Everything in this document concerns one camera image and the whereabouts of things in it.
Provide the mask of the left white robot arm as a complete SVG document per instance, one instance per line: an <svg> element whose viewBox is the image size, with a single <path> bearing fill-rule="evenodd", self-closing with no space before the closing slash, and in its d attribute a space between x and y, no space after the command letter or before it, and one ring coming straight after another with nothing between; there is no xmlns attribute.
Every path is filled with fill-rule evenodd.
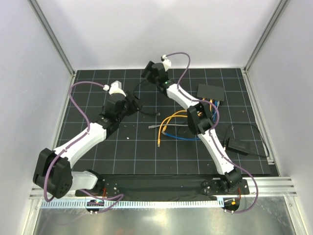
<svg viewBox="0 0 313 235"><path fill-rule="evenodd" d="M103 112L84 131L53 150L45 148L39 153L33 183L58 199L72 190L100 195L105 188L102 175L93 170L73 172L72 168L82 156L110 137L125 117L141 108L142 103L131 91L111 94Z"/></svg>

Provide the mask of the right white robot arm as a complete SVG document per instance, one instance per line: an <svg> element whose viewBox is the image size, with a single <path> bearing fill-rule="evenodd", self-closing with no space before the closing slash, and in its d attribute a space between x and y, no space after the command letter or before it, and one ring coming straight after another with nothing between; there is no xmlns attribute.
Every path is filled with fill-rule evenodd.
<svg viewBox="0 0 313 235"><path fill-rule="evenodd" d="M187 122L192 134L198 136L220 175L221 190L232 194L242 181L241 170L230 160L217 137L213 120L206 100L198 100L186 92L178 83L168 77L170 64L148 62L141 77L156 85L157 89L168 98L174 100L187 112Z"/></svg>

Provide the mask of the black network switch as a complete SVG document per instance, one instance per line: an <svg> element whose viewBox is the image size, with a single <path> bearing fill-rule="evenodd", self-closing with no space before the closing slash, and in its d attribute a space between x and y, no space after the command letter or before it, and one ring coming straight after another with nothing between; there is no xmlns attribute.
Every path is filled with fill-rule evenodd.
<svg viewBox="0 0 313 235"><path fill-rule="evenodd" d="M215 101L224 101L225 89L218 86L199 84L197 97Z"/></svg>

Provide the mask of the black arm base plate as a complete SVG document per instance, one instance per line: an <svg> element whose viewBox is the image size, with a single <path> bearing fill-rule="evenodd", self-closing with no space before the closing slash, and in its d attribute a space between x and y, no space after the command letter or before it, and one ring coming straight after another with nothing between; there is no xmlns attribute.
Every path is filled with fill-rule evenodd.
<svg viewBox="0 0 313 235"><path fill-rule="evenodd" d="M124 201L176 202L208 201L217 197L248 195L247 180L240 179L235 185L227 184L219 175L108 175L102 174L103 182L96 187L95 196L113 197L124 194Z"/></svg>

